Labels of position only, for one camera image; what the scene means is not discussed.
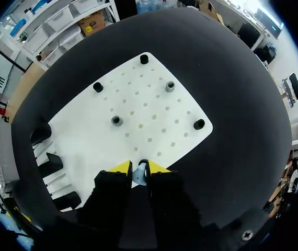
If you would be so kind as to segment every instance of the plastic bottle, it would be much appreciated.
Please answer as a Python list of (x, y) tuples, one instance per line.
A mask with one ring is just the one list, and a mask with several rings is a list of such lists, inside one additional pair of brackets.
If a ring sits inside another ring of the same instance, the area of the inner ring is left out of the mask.
[(152, 12), (153, 10), (155, 10), (155, 6), (154, 6), (153, 2), (149, 1), (149, 0), (140, 0), (136, 4), (136, 8), (137, 8), (138, 14)]
[(173, 6), (168, 3), (166, 0), (163, 0), (159, 9), (171, 9)]

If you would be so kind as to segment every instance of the white pegboard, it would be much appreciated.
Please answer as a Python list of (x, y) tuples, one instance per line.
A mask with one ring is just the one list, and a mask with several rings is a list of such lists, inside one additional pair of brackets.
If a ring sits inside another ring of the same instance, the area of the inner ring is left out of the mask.
[[(142, 159), (169, 167), (185, 156), (213, 130), (201, 107), (172, 73), (146, 52), (125, 62), (92, 83), (49, 122), (56, 152), (83, 203), (91, 194), (100, 170), (131, 160), (134, 169)], [(175, 89), (165, 91), (173, 81)], [(123, 124), (111, 123), (120, 116)], [(193, 128), (198, 119), (201, 130)]]

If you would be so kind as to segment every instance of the shelving unit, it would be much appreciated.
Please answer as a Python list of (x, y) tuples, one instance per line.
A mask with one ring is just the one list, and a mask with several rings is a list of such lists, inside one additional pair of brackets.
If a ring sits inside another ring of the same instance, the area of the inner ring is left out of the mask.
[(62, 9), (63, 7), (69, 5), (72, 2), (72, 0), (52, 0), (48, 4), (45, 4), (42, 6), (36, 14), (29, 19), (26, 24), (18, 31), (18, 33), (12, 37), (9, 33), (9, 30), (6, 30), (1, 24), (0, 24), (0, 32), (6, 36), (7, 40), (9, 40), (10, 43), (12, 43), (13, 46), (17, 47), (18, 50), (20, 50), (23, 54), (25, 54), (30, 60), (35, 62), (38, 66), (40, 66), (43, 70), (47, 70), (48, 67), (43, 63), (39, 62), (36, 59), (36, 56), (40, 54), (40, 52), (45, 49), (51, 42), (56, 40), (66, 29), (71, 27), (72, 25), (78, 23), (80, 20), (83, 18), (100, 11), (102, 9), (106, 9), (110, 15), (114, 18), (116, 22), (120, 21), (117, 7), (115, 5), (114, 0), (109, 0), (109, 2), (98, 2), (98, 6), (89, 9), (88, 11), (78, 14), (76, 12), (73, 12), (73, 20), (64, 26), (60, 31), (53, 32), (50, 34), (49, 38), (43, 45), (36, 51), (36, 52), (31, 52), (27, 50), (24, 47), (23, 43), (20, 43), (19, 39), (22, 33), (25, 33), (25, 35), (29, 36), (32, 35), (32, 31), (38, 27), (39, 25), (45, 23), (45, 21), (57, 10)]
[(60, 31), (55, 32), (53, 35), (51, 35), (48, 40), (46, 42), (43, 43), (43, 45), (35, 52), (33, 53), (33, 56), (36, 57), (39, 52), (41, 50), (43, 50), (43, 48), (45, 48), (48, 44), (50, 44), (52, 41), (54, 41), (59, 35), (61, 35), (67, 28), (73, 26), (74, 24), (76, 24), (77, 22), (79, 22), (80, 20), (82, 20), (83, 18), (85, 18), (86, 16), (91, 15), (92, 13), (95, 13), (99, 10), (102, 10), (104, 8), (107, 8), (111, 6), (111, 3), (103, 3), (103, 4), (99, 4), (97, 7), (94, 7), (82, 14), (79, 14), (78, 16), (74, 17), (74, 20), (72, 20), (69, 24), (67, 24), (66, 26), (64, 26)]

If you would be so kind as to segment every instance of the metal part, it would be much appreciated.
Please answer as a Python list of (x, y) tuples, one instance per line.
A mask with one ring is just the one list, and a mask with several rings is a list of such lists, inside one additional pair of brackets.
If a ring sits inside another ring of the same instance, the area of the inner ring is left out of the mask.
[(242, 240), (245, 241), (245, 242), (247, 242), (247, 241), (249, 241), (253, 237), (253, 235), (254, 235), (253, 231), (246, 230), (242, 234)]
[(175, 89), (175, 83), (172, 82), (172, 81), (169, 81), (168, 83), (166, 83), (166, 86), (165, 86), (165, 90), (168, 92), (168, 93), (172, 93)]
[(114, 116), (111, 121), (112, 121), (112, 124), (116, 127), (121, 126), (123, 123), (123, 120), (119, 116)]
[(146, 186), (145, 181), (145, 168), (146, 163), (141, 163), (138, 168), (133, 172), (133, 181), (141, 186)]

